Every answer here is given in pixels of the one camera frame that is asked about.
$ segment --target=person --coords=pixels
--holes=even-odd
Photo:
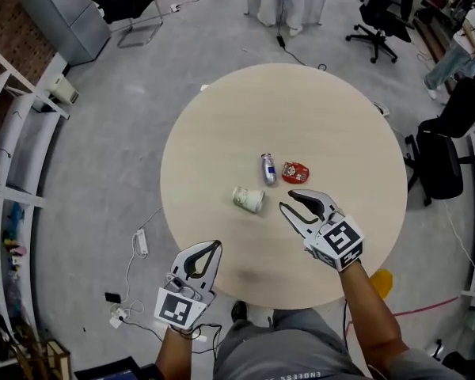
[[[260,0],[257,18],[266,27],[276,24],[276,9],[279,0]],[[302,17],[304,15],[305,0],[284,0],[282,4],[287,11],[286,23],[289,27],[289,35],[296,36],[302,31]]]
[[[394,316],[374,289],[363,266],[354,262],[340,274],[355,334],[371,373],[392,380],[462,380],[423,351],[409,349]],[[252,324],[244,302],[231,314],[234,325],[222,341],[215,380],[298,380],[365,378],[340,337],[312,309],[275,310],[272,327]],[[167,329],[157,368],[165,380],[188,380],[192,340]]]
[[[475,58],[475,8],[471,9],[462,23],[462,28],[452,37],[443,58],[426,74],[424,87],[433,100],[436,89]]]

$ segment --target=red cable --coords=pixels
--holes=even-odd
[[[393,316],[394,317],[401,317],[403,315],[410,315],[410,314],[422,313],[422,312],[428,311],[428,310],[433,310],[434,308],[437,308],[437,307],[440,307],[440,306],[445,306],[446,304],[449,304],[453,301],[456,301],[458,298],[459,297],[454,297],[454,298],[451,298],[450,300],[445,300],[445,301],[439,302],[438,304],[433,304],[432,306],[419,308],[417,310],[404,311],[402,313],[394,313]],[[350,324],[353,324],[353,321],[348,322],[347,328],[345,329],[345,337],[348,336],[348,330],[350,329]]]

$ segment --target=yellow object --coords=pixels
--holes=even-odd
[[[370,277],[370,281],[382,300],[385,300],[393,289],[393,275],[388,270],[378,269],[375,274]]]

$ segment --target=gray shorts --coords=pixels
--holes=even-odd
[[[315,335],[324,344],[330,346],[342,355],[350,356],[342,339],[312,308],[304,310],[275,310],[272,315],[272,326],[265,328],[256,326],[247,320],[238,320],[232,325],[225,339],[218,348],[215,362],[215,372],[233,352],[233,350],[248,339],[256,336],[282,331],[284,329],[298,329]]]

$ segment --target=black shoe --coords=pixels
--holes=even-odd
[[[230,312],[230,317],[232,322],[237,320],[247,320],[248,319],[248,306],[244,301],[236,301]]]

